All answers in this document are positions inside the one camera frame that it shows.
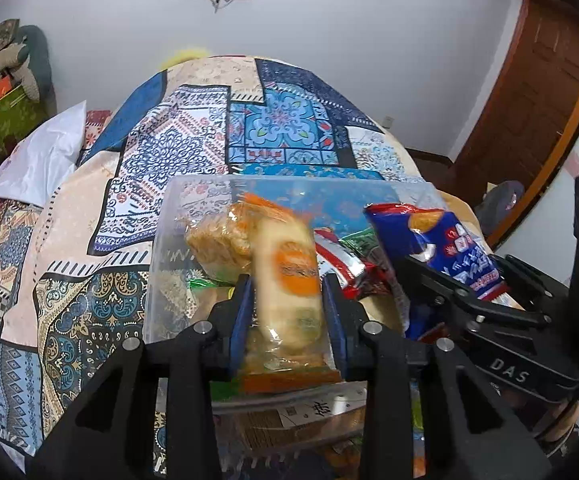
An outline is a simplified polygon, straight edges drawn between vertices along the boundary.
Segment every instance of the metal screw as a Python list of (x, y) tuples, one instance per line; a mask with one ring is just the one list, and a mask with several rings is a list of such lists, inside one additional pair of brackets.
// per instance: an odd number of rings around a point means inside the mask
[(368, 321), (363, 325), (363, 330), (368, 334), (377, 335), (383, 330), (383, 325), (376, 321)]
[(140, 346), (140, 339), (138, 337), (128, 337), (123, 341), (123, 348), (128, 351), (136, 350)]
[(212, 330), (212, 328), (214, 328), (214, 325), (212, 325), (212, 323), (209, 321), (199, 321), (198, 323), (194, 324), (194, 332), (199, 334), (206, 334)]
[(472, 319), (467, 322), (466, 327), (470, 332), (478, 332), (481, 329), (480, 325)]
[(444, 352), (451, 352), (454, 350), (454, 341), (448, 337), (441, 337), (436, 341), (436, 346)]

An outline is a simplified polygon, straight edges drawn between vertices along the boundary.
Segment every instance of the pillow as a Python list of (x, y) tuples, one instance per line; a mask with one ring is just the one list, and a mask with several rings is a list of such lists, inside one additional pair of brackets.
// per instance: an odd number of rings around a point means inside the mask
[(45, 206), (70, 174), (83, 145), (86, 102), (52, 117), (15, 147), (0, 167), (0, 198)]

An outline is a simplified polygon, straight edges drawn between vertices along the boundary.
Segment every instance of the wooden door trim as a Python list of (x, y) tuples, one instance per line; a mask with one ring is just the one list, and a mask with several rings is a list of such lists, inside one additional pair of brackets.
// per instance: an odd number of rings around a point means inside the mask
[(480, 131), (483, 128), (483, 124), (485, 124), (485, 122), (489, 119), (490, 114), (494, 110), (496, 100), (498, 99), (498, 96), (503, 89), (507, 73), (511, 68), (511, 64), (514, 60), (514, 55), (516, 54), (516, 50), (518, 49), (519, 43), (521, 41), (521, 35), (523, 33), (523, 28), (525, 27), (525, 20), (527, 19), (528, 13), (529, 13), (529, 0), (523, 0), (521, 3), (521, 10), (519, 10), (519, 18), (518, 21), (516, 22), (516, 28), (514, 29), (514, 34), (511, 37), (511, 42), (509, 43), (507, 56), (505, 57), (505, 61), (503, 62), (501, 71), (498, 75), (498, 78), (496, 79), (496, 83), (492, 88), (492, 92), (490, 93), (490, 96), (487, 99), (487, 103), (485, 103), (485, 107), (483, 107), (483, 111), (481, 112), (478, 121), (476, 121), (476, 124), (474, 125), (474, 129), (469, 134), (469, 137), (467, 138), (467, 142), (463, 146), (463, 149), (460, 150), (460, 153), (458, 153), (455, 164), (460, 164), (461, 162), (465, 161), (464, 159), (469, 155), (472, 145), (478, 140), (477, 138), (479, 137)]
[(579, 135), (579, 95), (574, 105), (573, 112), (565, 125), (563, 134), (561, 138), (558, 139), (556, 146), (550, 153), (549, 158), (541, 168), (537, 177), (529, 186), (529, 189), (525, 192), (525, 195), (516, 204), (516, 206), (509, 212), (508, 216), (501, 222), (501, 224), (496, 228), (496, 230), (487, 237), (487, 243), (490, 247), (495, 248), (500, 245), (506, 237), (511, 234), (511, 230), (514, 229), (530, 212), (534, 204), (540, 199), (545, 188), (551, 183), (552, 179), (556, 176), (560, 166), (565, 161), (567, 155), (576, 139)]

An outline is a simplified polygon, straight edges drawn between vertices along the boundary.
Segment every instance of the brown door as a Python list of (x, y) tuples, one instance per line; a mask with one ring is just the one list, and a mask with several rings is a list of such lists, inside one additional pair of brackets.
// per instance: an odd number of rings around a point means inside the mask
[(529, 189), (578, 99), (579, 18), (549, 0), (525, 0), (498, 82), (453, 167), (453, 191), (474, 206), (488, 182)]

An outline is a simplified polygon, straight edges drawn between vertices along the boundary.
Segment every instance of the bed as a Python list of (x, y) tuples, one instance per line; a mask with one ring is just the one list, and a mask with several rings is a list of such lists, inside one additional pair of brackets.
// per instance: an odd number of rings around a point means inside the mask
[(45, 208), (0, 206), (2, 442), (33, 454), (118, 342), (142, 334), (164, 189), (194, 173), (424, 182), (391, 134), (276, 60), (188, 61), (115, 113), (90, 112), (79, 166)]

